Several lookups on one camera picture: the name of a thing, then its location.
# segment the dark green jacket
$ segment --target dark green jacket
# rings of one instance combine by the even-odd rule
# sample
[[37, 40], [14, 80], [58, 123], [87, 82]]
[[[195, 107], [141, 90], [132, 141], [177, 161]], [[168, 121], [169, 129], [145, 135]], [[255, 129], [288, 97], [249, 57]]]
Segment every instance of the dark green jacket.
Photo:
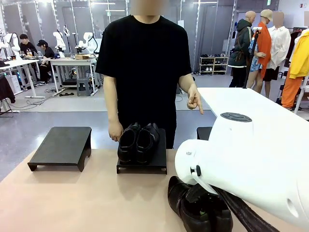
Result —
[[234, 52], [231, 54], [228, 65], [230, 66], [246, 66], [247, 58], [249, 58], [249, 46], [253, 37], [252, 24], [241, 19], [237, 24], [237, 37], [235, 41]]

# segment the black pants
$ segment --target black pants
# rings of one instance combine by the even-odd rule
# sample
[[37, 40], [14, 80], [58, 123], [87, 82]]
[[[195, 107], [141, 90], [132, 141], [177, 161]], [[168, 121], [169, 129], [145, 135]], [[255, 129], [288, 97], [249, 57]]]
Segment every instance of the black pants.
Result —
[[[123, 120], [121, 119], [121, 117], [119, 117], [119, 121], [121, 123], [121, 125], [123, 126], [124, 130], [129, 127], [132, 123], [134, 122], [130, 122], [127, 120]], [[176, 123], [156, 123], [157, 126], [160, 129], [164, 129], [165, 130], [165, 137], [166, 137], [166, 149], [173, 149], [174, 147], [174, 140], [175, 140], [175, 133], [176, 133]]]
[[233, 68], [233, 79], [230, 88], [243, 87], [246, 79], [247, 68]]
[[51, 71], [51, 66], [50, 65], [47, 65], [47, 66], [40, 65], [40, 80], [41, 81], [44, 81], [45, 83], [48, 82], [48, 80], [51, 77], [48, 74], [49, 71]]

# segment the yellow hoodie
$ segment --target yellow hoodie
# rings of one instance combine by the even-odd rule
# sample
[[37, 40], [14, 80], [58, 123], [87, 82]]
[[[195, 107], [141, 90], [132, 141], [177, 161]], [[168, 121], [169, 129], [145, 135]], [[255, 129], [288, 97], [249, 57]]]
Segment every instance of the yellow hoodie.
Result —
[[292, 58], [290, 67], [290, 78], [309, 74], [309, 30], [299, 39]]

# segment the fluorescent light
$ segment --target fluorescent light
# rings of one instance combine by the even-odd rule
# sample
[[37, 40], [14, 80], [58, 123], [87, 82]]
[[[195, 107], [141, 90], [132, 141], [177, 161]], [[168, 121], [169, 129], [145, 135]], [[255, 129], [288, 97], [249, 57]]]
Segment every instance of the fluorescent light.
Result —
[[218, 3], [217, 1], [203, 1], [203, 2], [193, 2], [193, 4], [215, 4]]
[[111, 3], [107, 3], [107, 2], [92, 2], [91, 5], [116, 5], [116, 3], [111, 2]]
[[105, 11], [125, 11], [125, 10], [105, 10]]

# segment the hand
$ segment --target hand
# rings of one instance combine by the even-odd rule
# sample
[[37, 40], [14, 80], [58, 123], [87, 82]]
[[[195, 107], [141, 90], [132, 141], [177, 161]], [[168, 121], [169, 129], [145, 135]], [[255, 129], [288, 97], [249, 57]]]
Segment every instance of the hand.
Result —
[[110, 135], [110, 138], [112, 140], [114, 140], [115, 142], [118, 142], [123, 132], [124, 132], [124, 129], [118, 120], [109, 121], [108, 134]]
[[264, 52], [258, 52], [256, 55], [257, 55], [257, 57], [261, 57], [261, 58], [266, 57], [266, 54]]
[[195, 108], [199, 108], [199, 112], [201, 115], [204, 114], [203, 110], [203, 105], [202, 105], [202, 100], [201, 100], [201, 95], [197, 90], [197, 86], [195, 84], [191, 85], [188, 91], [188, 102], [187, 106], [190, 110], [193, 110]]

